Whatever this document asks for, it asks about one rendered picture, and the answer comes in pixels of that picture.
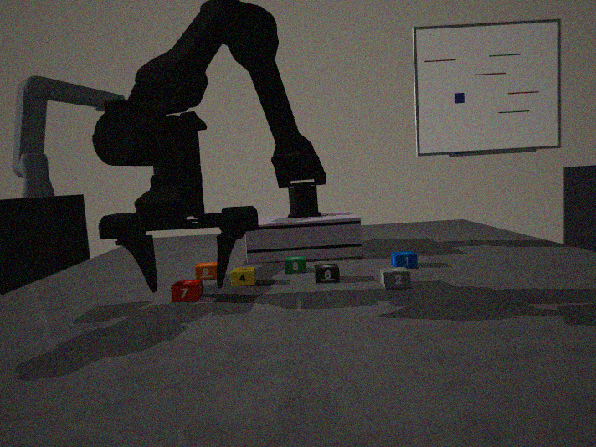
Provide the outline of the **green block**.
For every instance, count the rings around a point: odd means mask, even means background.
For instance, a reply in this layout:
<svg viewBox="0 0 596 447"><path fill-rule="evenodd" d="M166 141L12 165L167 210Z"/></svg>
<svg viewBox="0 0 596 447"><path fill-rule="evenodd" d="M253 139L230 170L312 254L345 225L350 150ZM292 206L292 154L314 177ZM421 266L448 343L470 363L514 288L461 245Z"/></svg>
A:
<svg viewBox="0 0 596 447"><path fill-rule="evenodd" d="M305 256L285 257L285 273L306 272Z"/></svg>

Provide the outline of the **blue block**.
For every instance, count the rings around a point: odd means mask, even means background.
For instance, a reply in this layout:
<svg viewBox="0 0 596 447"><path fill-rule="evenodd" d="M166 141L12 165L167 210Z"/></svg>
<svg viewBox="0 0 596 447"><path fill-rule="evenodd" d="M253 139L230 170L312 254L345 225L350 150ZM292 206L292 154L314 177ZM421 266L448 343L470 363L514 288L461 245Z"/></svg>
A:
<svg viewBox="0 0 596 447"><path fill-rule="evenodd" d="M405 268L418 267L417 255L412 251L391 252L391 265Z"/></svg>

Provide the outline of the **yellow block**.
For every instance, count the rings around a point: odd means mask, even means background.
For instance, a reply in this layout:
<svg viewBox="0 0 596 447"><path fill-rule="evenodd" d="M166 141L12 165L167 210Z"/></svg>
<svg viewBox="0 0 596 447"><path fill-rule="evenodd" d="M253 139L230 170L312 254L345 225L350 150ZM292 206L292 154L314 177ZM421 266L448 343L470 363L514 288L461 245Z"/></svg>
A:
<svg viewBox="0 0 596 447"><path fill-rule="evenodd" d="M255 267L233 268L230 275L231 286L255 285Z"/></svg>

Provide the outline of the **red block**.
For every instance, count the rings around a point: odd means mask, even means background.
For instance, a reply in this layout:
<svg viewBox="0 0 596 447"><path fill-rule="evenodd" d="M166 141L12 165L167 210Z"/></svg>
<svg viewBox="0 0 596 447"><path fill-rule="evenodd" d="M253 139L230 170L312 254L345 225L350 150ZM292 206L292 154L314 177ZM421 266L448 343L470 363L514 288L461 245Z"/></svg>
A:
<svg viewBox="0 0 596 447"><path fill-rule="evenodd" d="M172 287L172 302L198 301L203 295L202 280L181 280Z"/></svg>

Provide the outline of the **orange block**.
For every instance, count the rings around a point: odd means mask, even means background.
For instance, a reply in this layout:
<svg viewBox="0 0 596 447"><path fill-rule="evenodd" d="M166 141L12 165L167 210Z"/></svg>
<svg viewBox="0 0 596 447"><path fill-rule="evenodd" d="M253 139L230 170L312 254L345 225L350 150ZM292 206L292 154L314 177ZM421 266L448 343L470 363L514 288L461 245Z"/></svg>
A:
<svg viewBox="0 0 596 447"><path fill-rule="evenodd" d="M196 280L217 279L217 262L199 263L195 266Z"/></svg>

